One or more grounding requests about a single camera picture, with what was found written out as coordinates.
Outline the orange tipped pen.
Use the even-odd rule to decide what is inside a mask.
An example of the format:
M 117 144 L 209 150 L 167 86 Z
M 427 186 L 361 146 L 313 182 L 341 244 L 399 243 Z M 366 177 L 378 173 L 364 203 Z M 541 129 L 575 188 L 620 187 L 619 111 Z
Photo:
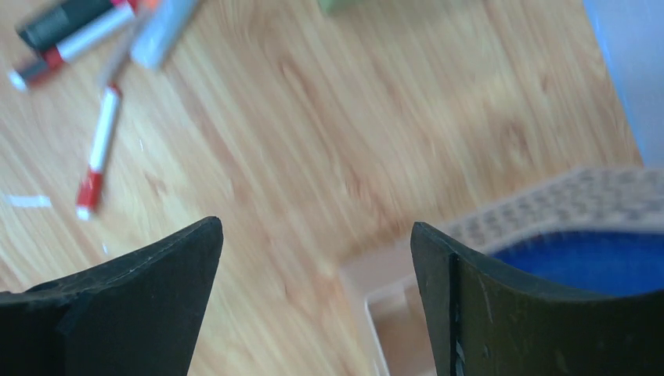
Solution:
M 136 3 L 135 17 L 128 22 L 119 42 L 109 58 L 108 64 L 99 76 L 99 86 L 101 88 L 115 85 L 122 67 L 128 58 L 133 41 L 160 3 L 160 1 L 153 0 L 138 1 Z

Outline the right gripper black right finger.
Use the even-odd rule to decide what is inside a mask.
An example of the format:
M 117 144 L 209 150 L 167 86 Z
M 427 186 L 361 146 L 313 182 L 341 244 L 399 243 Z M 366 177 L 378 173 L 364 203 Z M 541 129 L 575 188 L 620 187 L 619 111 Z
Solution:
M 663 372 L 663 289 L 613 296 L 565 286 L 424 222 L 410 249 L 438 375 Z

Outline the pink highlighter marker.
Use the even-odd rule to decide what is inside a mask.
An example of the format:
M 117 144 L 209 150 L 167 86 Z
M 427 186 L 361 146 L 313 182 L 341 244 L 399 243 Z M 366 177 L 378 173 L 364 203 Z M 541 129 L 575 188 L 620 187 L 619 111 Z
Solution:
M 28 47 L 37 52 L 44 52 L 83 26 L 125 3 L 135 6 L 137 1 L 59 1 L 24 21 L 16 28 L 16 33 Z

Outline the blue folder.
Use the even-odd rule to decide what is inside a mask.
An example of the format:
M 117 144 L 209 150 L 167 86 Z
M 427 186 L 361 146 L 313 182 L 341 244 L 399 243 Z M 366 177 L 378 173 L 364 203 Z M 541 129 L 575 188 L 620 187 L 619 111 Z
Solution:
M 493 256 L 565 286 L 629 296 L 663 289 L 663 235 L 562 231 L 509 244 Z

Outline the green drawer cabinet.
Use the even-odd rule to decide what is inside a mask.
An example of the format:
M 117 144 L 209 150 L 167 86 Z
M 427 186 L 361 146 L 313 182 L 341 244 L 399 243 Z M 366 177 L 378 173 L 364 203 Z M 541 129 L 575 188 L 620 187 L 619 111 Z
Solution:
M 360 2 L 360 0 L 318 0 L 317 3 L 322 12 L 331 14 L 345 9 L 351 5 Z

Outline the red white pen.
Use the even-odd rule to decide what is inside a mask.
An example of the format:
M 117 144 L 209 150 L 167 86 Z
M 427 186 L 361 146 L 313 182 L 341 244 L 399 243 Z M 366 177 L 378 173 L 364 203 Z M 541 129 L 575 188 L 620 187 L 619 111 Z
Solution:
M 81 181 L 76 201 L 76 214 L 81 220 L 90 220 L 101 200 L 104 172 L 110 154 L 114 129 L 121 106 L 122 94 L 116 85 L 107 85 L 100 102 L 96 132 L 88 159 L 88 169 Z

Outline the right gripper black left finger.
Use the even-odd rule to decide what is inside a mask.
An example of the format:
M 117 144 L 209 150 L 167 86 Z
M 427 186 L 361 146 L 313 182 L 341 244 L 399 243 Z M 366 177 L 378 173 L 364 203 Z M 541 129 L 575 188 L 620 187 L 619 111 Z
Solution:
M 209 216 L 89 269 L 2 292 L 2 374 L 187 374 L 222 244 L 222 222 Z

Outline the peach file organizer rack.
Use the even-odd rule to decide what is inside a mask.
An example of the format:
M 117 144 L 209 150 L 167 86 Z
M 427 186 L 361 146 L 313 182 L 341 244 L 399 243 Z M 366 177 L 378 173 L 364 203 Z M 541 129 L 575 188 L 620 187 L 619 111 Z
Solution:
M 485 255 L 554 231 L 663 235 L 663 171 L 578 169 L 433 227 Z M 341 269 L 360 343 L 375 375 L 438 375 L 410 249 L 412 230 Z

